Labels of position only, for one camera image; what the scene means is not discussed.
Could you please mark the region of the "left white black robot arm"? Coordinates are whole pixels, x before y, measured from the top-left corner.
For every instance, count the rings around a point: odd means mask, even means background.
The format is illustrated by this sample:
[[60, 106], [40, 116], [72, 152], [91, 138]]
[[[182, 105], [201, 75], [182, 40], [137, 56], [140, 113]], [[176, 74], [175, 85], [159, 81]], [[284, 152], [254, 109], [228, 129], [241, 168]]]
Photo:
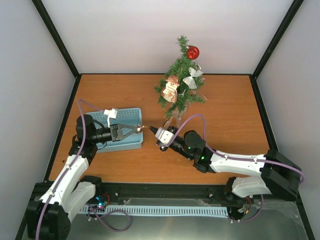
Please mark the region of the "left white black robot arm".
[[40, 199], [30, 201], [27, 206], [25, 217], [30, 239], [67, 239], [81, 208], [90, 199], [96, 202], [104, 195], [100, 177], [83, 176], [98, 151], [97, 145], [123, 141], [140, 128], [120, 123], [96, 128], [96, 124], [88, 114], [76, 120], [76, 135], [61, 172]]

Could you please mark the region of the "small green christmas tree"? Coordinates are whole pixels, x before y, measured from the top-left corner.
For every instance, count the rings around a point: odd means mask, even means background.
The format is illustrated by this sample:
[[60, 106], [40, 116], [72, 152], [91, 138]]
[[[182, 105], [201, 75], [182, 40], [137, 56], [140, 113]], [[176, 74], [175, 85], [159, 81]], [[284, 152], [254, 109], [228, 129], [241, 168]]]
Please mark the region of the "small green christmas tree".
[[204, 103], [205, 97], [199, 94], [199, 88], [205, 84], [203, 71], [197, 62], [200, 50], [189, 44], [185, 35], [177, 38], [180, 56], [172, 63], [164, 78], [159, 80], [154, 90], [158, 94], [158, 103], [165, 110], [166, 125], [176, 123], [179, 127], [192, 103]]

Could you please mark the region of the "clear plastic battery box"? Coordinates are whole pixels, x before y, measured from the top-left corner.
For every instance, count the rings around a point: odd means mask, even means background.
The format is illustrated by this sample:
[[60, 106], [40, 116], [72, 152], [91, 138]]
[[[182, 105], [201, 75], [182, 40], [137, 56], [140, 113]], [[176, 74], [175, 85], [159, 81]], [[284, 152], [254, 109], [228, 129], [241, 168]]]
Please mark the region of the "clear plastic battery box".
[[176, 126], [179, 129], [181, 127], [181, 125], [182, 125], [182, 118], [180, 116], [178, 116], [176, 118]]

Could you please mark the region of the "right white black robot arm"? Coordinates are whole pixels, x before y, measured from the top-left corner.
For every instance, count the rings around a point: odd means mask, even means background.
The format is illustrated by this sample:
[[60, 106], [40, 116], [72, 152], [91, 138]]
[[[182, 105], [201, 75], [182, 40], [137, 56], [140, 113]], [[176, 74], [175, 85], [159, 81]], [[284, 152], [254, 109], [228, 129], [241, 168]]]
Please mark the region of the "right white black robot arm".
[[251, 195], [273, 195], [294, 202], [298, 198], [302, 170], [283, 154], [270, 149], [266, 154], [241, 155], [210, 149], [206, 141], [194, 130], [183, 137], [176, 136], [178, 129], [150, 126], [162, 152], [172, 149], [193, 162], [193, 167], [202, 173], [234, 173], [228, 179], [224, 193], [232, 198]]

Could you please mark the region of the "beige wooden heart ornament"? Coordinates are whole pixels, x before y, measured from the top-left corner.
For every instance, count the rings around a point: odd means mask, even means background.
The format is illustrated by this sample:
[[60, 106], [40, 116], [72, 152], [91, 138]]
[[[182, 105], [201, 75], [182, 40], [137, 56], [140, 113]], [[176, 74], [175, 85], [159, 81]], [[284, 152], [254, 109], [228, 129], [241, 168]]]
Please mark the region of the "beige wooden heart ornament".
[[173, 116], [171, 115], [170, 118], [166, 120], [165, 123], [163, 124], [163, 128], [167, 129], [170, 126], [172, 120], [173, 120]]

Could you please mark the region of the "clear angel ornament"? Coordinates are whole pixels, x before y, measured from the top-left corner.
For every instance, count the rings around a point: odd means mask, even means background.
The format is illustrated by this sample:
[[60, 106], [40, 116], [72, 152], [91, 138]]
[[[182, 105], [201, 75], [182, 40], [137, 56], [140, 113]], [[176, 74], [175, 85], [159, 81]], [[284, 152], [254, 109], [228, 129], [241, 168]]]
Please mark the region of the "clear angel ornament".
[[201, 69], [195, 70], [192, 67], [188, 69], [188, 72], [189, 76], [183, 78], [182, 81], [189, 87], [189, 89], [197, 89], [195, 78], [200, 77], [203, 74], [203, 72], [201, 71]]

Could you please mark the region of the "red ball ornament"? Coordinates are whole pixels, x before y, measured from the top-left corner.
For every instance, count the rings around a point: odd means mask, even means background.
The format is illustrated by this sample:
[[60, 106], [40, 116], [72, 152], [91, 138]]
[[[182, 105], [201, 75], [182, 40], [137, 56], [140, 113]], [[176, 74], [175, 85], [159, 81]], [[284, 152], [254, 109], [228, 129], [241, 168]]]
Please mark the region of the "red ball ornament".
[[195, 60], [199, 57], [200, 55], [200, 50], [198, 47], [190, 45], [187, 47], [187, 51], [186, 51], [186, 56], [191, 59], [191, 60]]

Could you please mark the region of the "snowman ornament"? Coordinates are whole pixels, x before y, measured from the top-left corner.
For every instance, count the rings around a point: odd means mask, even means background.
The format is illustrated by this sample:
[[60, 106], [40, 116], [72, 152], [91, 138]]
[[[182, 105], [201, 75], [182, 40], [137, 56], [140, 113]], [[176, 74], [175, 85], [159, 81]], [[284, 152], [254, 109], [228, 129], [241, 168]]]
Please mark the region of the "snowman ornament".
[[178, 99], [177, 88], [180, 86], [179, 78], [176, 75], [170, 75], [165, 80], [165, 86], [160, 92], [160, 95], [170, 103], [176, 103]]

